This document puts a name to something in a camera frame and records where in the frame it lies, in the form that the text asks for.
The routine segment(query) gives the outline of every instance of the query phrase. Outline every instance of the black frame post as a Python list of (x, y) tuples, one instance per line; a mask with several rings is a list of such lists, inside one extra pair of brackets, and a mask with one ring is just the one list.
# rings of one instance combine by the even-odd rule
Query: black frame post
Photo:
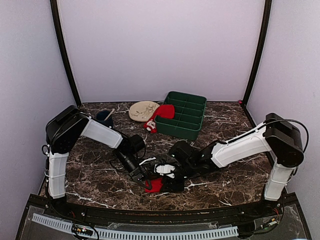
[(267, 35), (270, 12), (271, 12), (271, 5), (272, 5), (272, 0), (265, 0), (258, 45), (256, 47), (255, 57), (254, 57), (249, 81), (246, 86), (246, 90), (242, 100), (242, 104), (244, 104), (244, 106), (248, 104), (248, 101), (256, 80), (262, 52), (263, 52), (265, 41), (266, 41), (266, 35)]
[(68, 54), (67, 54), (64, 35), (62, 32), (62, 27), (61, 27), (61, 22), (60, 22), (60, 17), (59, 17), (58, 3), (57, 3), (57, 0), (50, 0), (50, 3), (51, 3), (51, 12), (52, 12), (52, 18), (53, 18), (56, 38), (58, 40), (58, 45), (60, 48), (60, 54), (62, 57), (65, 73), (68, 78), (69, 85), (70, 85), (75, 103), (78, 107), (80, 107), (82, 103), (81, 103), (81, 99), (80, 99), (80, 96), (79, 96), (79, 93), (77, 90), (75, 78), (73, 76), (70, 62), (69, 62), (69, 58), (68, 58)]

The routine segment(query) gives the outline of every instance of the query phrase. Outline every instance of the dark blue mug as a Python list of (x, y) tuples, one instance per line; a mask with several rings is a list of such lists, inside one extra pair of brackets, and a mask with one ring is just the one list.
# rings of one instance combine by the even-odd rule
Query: dark blue mug
[(109, 115), (110, 111), (105, 110), (98, 112), (98, 114), (95, 116), (95, 119), (98, 120), (99, 123), (105, 125), (106, 127), (114, 127), (114, 120), (112, 119), (112, 115), (105, 121), (106, 117)]

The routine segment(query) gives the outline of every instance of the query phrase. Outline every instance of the green compartment organizer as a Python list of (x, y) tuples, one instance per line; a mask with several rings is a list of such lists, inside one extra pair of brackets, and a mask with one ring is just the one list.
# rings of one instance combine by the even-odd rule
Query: green compartment organizer
[(196, 140), (204, 120), (207, 99), (188, 93), (171, 91), (163, 104), (174, 105), (174, 118), (155, 117), (158, 133), (182, 139)]

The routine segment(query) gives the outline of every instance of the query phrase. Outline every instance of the beige plate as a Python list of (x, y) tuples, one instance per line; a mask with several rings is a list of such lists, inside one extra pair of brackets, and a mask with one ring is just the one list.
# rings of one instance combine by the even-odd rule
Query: beige plate
[(153, 101), (139, 101), (130, 107), (129, 117), (137, 122), (146, 122), (158, 107), (159, 104)]

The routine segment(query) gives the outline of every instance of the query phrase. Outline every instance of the small red cloth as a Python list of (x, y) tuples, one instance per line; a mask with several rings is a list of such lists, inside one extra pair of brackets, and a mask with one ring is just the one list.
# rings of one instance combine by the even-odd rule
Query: small red cloth
[(151, 190), (148, 189), (144, 189), (146, 193), (159, 193), (160, 189), (162, 188), (163, 184), (162, 184), (162, 177), (151, 180), (151, 185), (152, 188)]
[(165, 119), (173, 119), (175, 117), (175, 106), (171, 104), (165, 104), (159, 106), (153, 113), (152, 117), (143, 125), (145, 129), (152, 134), (157, 132), (155, 118), (159, 116)]

